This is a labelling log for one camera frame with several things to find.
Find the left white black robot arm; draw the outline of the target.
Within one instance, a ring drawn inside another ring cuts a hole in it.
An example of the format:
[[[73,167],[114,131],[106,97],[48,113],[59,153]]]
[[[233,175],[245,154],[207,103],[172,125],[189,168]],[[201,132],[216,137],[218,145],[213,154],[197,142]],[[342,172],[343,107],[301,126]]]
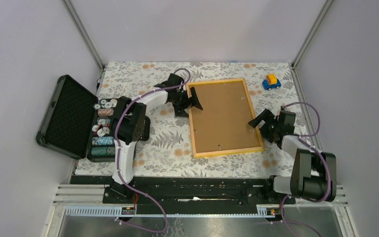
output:
[[[170,103],[176,117],[188,118],[187,110],[195,107],[203,110],[194,88],[191,96],[184,89],[191,80],[189,70],[180,68],[171,73],[166,81],[156,84],[152,90],[134,99],[122,96],[118,100],[118,109],[114,110],[112,124],[116,165],[113,180],[120,184],[114,196],[122,203],[133,198],[133,190],[129,184],[133,177],[133,159],[138,141],[147,140],[150,136],[150,120],[146,112]]]

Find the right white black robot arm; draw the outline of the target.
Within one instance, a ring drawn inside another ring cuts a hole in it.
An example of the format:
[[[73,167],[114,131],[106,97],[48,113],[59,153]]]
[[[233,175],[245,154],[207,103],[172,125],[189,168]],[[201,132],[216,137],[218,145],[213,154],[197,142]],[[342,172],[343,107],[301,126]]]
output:
[[[263,110],[248,122],[258,128],[262,137],[288,153],[294,164],[290,176],[271,175],[263,190],[269,203],[278,202],[283,195],[311,202],[332,202],[336,197],[336,156],[322,152],[295,134],[296,114],[281,110],[278,115]]]

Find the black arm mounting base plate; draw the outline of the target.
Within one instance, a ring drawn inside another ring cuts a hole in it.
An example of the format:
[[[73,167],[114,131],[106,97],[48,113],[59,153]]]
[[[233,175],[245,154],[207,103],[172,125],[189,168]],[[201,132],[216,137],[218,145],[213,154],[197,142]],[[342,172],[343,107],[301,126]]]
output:
[[[104,204],[134,204],[138,214],[257,214],[257,205],[279,207],[284,197],[268,179],[134,177],[130,190],[109,176],[74,175],[74,185],[102,185]]]

